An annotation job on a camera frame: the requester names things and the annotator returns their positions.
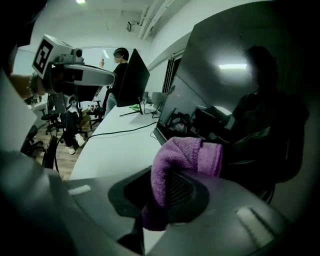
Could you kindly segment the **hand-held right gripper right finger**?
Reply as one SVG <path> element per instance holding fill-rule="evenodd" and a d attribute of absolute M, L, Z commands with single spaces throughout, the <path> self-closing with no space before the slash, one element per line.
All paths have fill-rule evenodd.
<path fill-rule="evenodd" d="M 186 171 L 208 189 L 206 209 L 194 220 L 171 224 L 151 256 L 267 256 L 282 241 L 290 222 L 241 185 Z"/>

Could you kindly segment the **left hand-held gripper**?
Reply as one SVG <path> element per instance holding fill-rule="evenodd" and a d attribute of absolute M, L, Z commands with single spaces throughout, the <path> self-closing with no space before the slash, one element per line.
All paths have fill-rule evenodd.
<path fill-rule="evenodd" d="M 63 114 L 77 98 L 76 85 L 113 86 L 118 76 L 111 71 L 84 65 L 83 51 L 50 35 L 44 35 L 32 62 L 31 92 L 38 94 L 39 82 L 53 96 L 56 113 Z"/>

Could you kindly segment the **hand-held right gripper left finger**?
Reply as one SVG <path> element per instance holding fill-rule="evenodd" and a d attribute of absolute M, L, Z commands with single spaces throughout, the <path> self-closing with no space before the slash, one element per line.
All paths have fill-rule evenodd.
<path fill-rule="evenodd" d="M 141 210 L 128 201 L 126 174 L 62 181 L 46 169 L 49 191 L 77 256 L 144 256 Z"/>

